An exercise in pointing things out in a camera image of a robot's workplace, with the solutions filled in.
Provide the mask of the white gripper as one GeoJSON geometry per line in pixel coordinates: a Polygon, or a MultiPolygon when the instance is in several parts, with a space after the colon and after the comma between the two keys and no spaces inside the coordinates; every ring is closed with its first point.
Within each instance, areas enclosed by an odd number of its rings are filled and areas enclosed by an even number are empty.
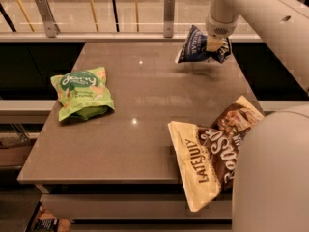
{"type": "Polygon", "coordinates": [[[231,36],[239,22],[239,13],[223,0],[211,0],[206,28],[208,31],[206,51],[215,52],[223,39],[231,36]]]}

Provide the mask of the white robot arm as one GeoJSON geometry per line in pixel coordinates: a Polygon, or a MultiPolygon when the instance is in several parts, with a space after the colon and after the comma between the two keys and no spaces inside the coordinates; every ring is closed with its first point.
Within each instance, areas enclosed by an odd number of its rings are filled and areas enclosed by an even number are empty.
{"type": "Polygon", "coordinates": [[[309,17],[297,0],[212,0],[208,30],[241,16],[267,53],[238,60],[271,114],[245,137],[232,198],[233,232],[309,232],[309,17]]]}

